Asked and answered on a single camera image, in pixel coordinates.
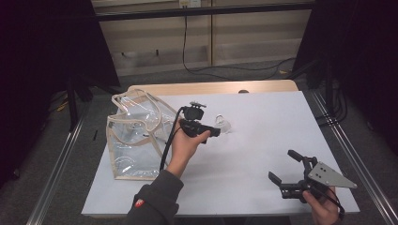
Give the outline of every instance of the black cable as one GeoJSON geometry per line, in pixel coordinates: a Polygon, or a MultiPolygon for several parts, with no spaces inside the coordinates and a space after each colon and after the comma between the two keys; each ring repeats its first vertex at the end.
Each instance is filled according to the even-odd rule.
{"type": "Polygon", "coordinates": [[[61,97],[63,97],[66,93],[67,93],[66,91],[61,92],[61,94],[59,94],[58,97],[53,97],[53,99],[50,101],[50,103],[53,103],[53,102],[59,100],[59,99],[60,99],[61,97]]]}
{"type": "Polygon", "coordinates": [[[174,132],[174,129],[176,128],[176,122],[178,121],[178,117],[181,114],[181,111],[184,111],[186,107],[181,107],[179,108],[178,112],[176,113],[176,118],[175,121],[173,122],[172,130],[170,131],[169,139],[167,140],[166,146],[164,146],[164,151],[163,155],[161,156],[161,165],[159,168],[159,171],[162,171],[164,169],[164,163],[166,162],[167,154],[169,153],[170,145],[172,144],[173,138],[176,135],[176,132],[174,132]]]}
{"type": "Polygon", "coordinates": [[[223,77],[223,76],[219,76],[219,75],[215,75],[215,74],[211,74],[211,73],[197,73],[197,72],[203,71],[203,70],[206,70],[206,69],[211,69],[211,68],[232,68],[232,69],[241,69],[241,70],[249,70],[249,71],[261,71],[261,70],[267,70],[267,69],[271,69],[271,68],[276,68],[276,70],[275,70],[275,72],[273,74],[271,74],[270,76],[268,76],[266,78],[261,79],[261,80],[266,80],[266,79],[269,79],[269,78],[271,78],[271,77],[276,75],[276,73],[278,72],[278,69],[281,66],[281,64],[283,64],[285,62],[288,62],[290,60],[295,60],[296,59],[295,57],[284,59],[283,61],[281,61],[277,65],[274,65],[274,66],[271,66],[271,67],[262,67],[262,68],[244,68],[244,67],[230,67],[230,66],[203,67],[203,68],[198,68],[198,69],[187,68],[187,66],[185,64],[185,48],[186,48],[186,43],[187,43],[187,29],[188,29],[187,20],[188,20],[188,18],[184,17],[184,19],[185,19],[185,29],[184,29],[184,43],[183,43],[183,49],[182,49],[182,64],[183,64],[184,68],[189,73],[191,73],[193,75],[205,75],[205,76],[211,76],[211,77],[226,79],[226,80],[230,80],[230,81],[246,81],[246,80],[223,77]]]}
{"type": "Polygon", "coordinates": [[[344,115],[343,115],[343,117],[342,117],[342,118],[339,118],[339,117],[341,116],[341,115],[339,114],[339,117],[335,117],[335,118],[333,119],[333,121],[329,121],[329,122],[327,122],[327,123],[320,124],[320,125],[319,125],[320,127],[338,124],[338,123],[341,123],[342,121],[344,121],[344,120],[346,119],[347,113],[348,113],[347,101],[346,101],[346,97],[345,97],[344,92],[342,91],[341,93],[342,93],[343,100],[344,100],[344,110],[343,110],[343,111],[344,111],[344,115]]]}
{"type": "Polygon", "coordinates": [[[343,206],[340,204],[340,200],[339,200],[339,198],[337,197],[336,193],[335,193],[333,190],[331,190],[330,187],[329,187],[329,190],[331,191],[331,193],[333,193],[333,195],[334,195],[334,197],[336,198],[336,200],[332,199],[329,195],[327,195],[326,193],[324,193],[324,192],[318,190],[318,189],[315,188],[314,186],[311,186],[311,187],[310,187],[310,190],[316,191],[317,193],[321,194],[323,197],[325,197],[326,199],[328,199],[329,201],[331,201],[332,203],[334,203],[337,207],[339,207],[339,209],[340,209],[340,211],[339,211],[339,219],[340,219],[340,220],[343,220],[343,219],[344,219],[345,210],[344,210],[343,206]]]}

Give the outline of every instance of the transparent plastic bag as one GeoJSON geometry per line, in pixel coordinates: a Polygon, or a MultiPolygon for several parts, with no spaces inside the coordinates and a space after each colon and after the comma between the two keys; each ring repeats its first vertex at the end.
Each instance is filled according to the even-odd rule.
{"type": "Polygon", "coordinates": [[[106,136],[115,179],[154,180],[176,111],[139,89],[112,96],[112,102],[119,111],[108,116],[106,136]]]}

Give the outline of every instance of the black jacket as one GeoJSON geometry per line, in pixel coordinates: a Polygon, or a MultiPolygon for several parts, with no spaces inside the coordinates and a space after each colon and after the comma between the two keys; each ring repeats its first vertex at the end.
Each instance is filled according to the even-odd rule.
{"type": "Polygon", "coordinates": [[[151,185],[144,185],[134,196],[123,224],[173,224],[178,211],[176,199],[183,186],[176,176],[166,170],[161,171],[151,185]]]}

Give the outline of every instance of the metal frame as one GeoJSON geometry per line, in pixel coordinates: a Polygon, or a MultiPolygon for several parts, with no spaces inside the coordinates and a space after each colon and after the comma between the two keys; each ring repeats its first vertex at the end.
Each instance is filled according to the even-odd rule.
{"type": "Polygon", "coordinates": [[[84,104],[84,107],[82,109],[82,116],[80,117],[74,130],[69,133],[67,140],[65,141],[64,147],[62,148],[61,154],[59,155],[59,158],[55,163],[50,178],[48,179],[44,189],[41,191],[38,202],[36,203],[35,208],[33,209],[29,219],[27,220],[26,225],[39,225],[43,222],[55,194],[58,183],[61,180],[62,173],[67,166],[69,156],[73,151],[73,146],[76,143],[77,138],[79,137],[83,122],[88,115],[90,105],[91,102],[87,102],[84,104]]]}
{"type": "Polygon", "coordinates": [[[236,6],[236,7],[191,7],[191,8],[173,8],[173,9],[150,10],[150,11],[136,11],[136,12],[97,13],[94,16],[73,15],[70,17],[55,17],[53,19],[69,20],[75,22],[81,22],[83,20],[106,22],[106,21],[125,21],[125,20],[139,20],[139,19],[167,18],[167,17],[306,10],[306,9],[312,9],[314,6],[315,6],[315,1],[300,2],[300,3],[236,6]]]}
{"type": "MultiPolygon", "coordinates": [[[[323,114],[327,114],[328,110],[325,106],[326,101],[323,99],[322,95],[319,92],[312,92],[313,98],[316,104],[319,107],[319,110],[323,114]]],[[[332,125],[329,125],[334,135],[336,136],[337,141],[342,146],[346,156],[348,157],[351,165],[354,167],[354,170],[357,172],[362,184],[365,186],[369,195],[375,203],[375,206],[379,210],[381,216],[386,221],[386,224],[394,225],[398,224],[398,217],[395,212],[395,209],[392,207],[388,197],[381,189],[379,184],[374,180],[372,175],[369,173],[365,164],[363,163],[360,155],[357,153],[357,150],[352,145],[351,141],[349,141],[348,137],[345,135],[342,127],[339,123],[336,123],[335,119],[332,117],[327,117],[328,122],[333,122],[332,125]]]]}

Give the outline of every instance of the human hand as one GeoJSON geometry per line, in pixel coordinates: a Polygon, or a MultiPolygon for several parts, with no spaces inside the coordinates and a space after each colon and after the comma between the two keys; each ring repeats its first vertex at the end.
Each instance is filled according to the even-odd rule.
{"type": "MultiPolygon", "coordinates": [[[[331,191],[335,193],[335,187],[330,187],[331,191]]],[[[327,195],[333,200],[336,200],[334,194],[328,190],[327,195]]],[[[313,208],[313,221],[315,225],[330,225],[339,218],[339,210],[336,204],[322,197],[317,200],[310,191],[302,192],[305,201],[313,208]]]]}
{"type": "Polygon", "coordinates": [[[172,159],[166,170],[176,177],[181,177],[189,160],[195,154],[198,145],[210,136],[210,131],[207,130],[191,138],[180,128],[179,121],[176,122],[175,130],[176,134],[172,142],[172,159]]]}

